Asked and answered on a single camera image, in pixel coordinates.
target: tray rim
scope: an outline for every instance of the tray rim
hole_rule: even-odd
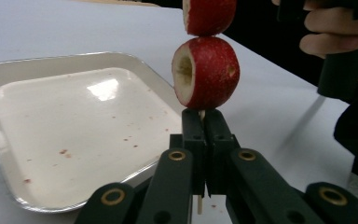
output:
[[[168,86],[172,87],[172,85],[165,78],[163,78],[159,73],[157,73],[153,68],[151,68],[145,61],[141,60],[140,58],[138,58],[132,54],[121,52],[121,51],[99,51],[99,52],[90,52],[90,53],[81,53],[81,54],[61,55],[61,56],[56,56],[56,57],[52,56],[52,57],[38,57],[38,58],[6,60],[6,61],[0,62],[0,65],[7,64],[7,63],[22,63],[22,62],[31,62],[31,61],[43,61],[43,60],[49,60],[49,59],[65,59],[65,58],[85,57],[85,56],[103,55],[103,54],[107,54],[107,55],[119,54],[119,55],[133,58],[133,59],[137,60],[139,63],[142,63],[143,65],[145,65],[148,69],[150,69],[162,81],[164,81]],[[136,187],[137,185],[146,181],[147,178],[149,178],[153,175],[153,173],[156,170],[157,164],[158,164],[158,161],[149,163],[148,165],[144,166],[140,170],[138,170],[130,175],[127,175],[122,181],[119,181],[119,183],[126,183],[132,187]],[[65,207],[44,207],[44,206],[32,205],[32,204],[26,202],[25,200],[23,200],[23,198],[15,195],[12,187],[10,186],[10,184],[5,176],[4,168],[2,166],[1,161],[0,161],[0,179],[3,182],[3,184],[5,185],[5,188],[7,190],[7,194],[8,194],[8,197],[10,198],[10,200],[13,201],[19,207],[21,207],[25,210],[28,210],[28,211],[42,213],[42,214],[66,213],[66,212],[71,212],[71,211],[81,208],[87,202],[87,200],[85,200],[83,202],[79,202],[79,203],[76,203],[76,204],[73,204],[70,206],[65,206]]]

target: red apple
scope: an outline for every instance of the red apple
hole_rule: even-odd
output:
[[[183,17],[189,35],[218,35],[234,20],[237,0],[183,0]]]
[[[195,37],[176,50],[172,59],[173,88],[179,102],[192,109],[225,103],[240,80],[234,49],[215,36]]]

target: human hand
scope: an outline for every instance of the human hand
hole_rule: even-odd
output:
[[[326,54],[344,53],[358,49],[358,21],[352,19],[352,10],[331,7],[328,0],[307,0],[309,13],[304,21],[314,34],[305,35],[299,47],[305,53],[325,58]],[[272,0],[279,5],[280,0]]]

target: tray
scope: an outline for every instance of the tray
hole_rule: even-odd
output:
[[[172,86],[119,52],[0,63],[0,170],[22,207],[60,213],[153,174],[181,132]]]

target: table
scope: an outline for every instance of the table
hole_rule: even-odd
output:
[[[125,52],[172,84],[171,59],[188,39],[180,9],[66,0],[0,1],[0,62]],[[293,187],[326,181],[346,187],[353,156],[333,138],[347,104],[224,35],[241,66],[238,88],[219,107],[243,147],[260,151]],[[224,197],[204,200],[194,223],[228,223]],[[0,176],[0,223],[73,223],[77,211],[38,214],[14,204]]]

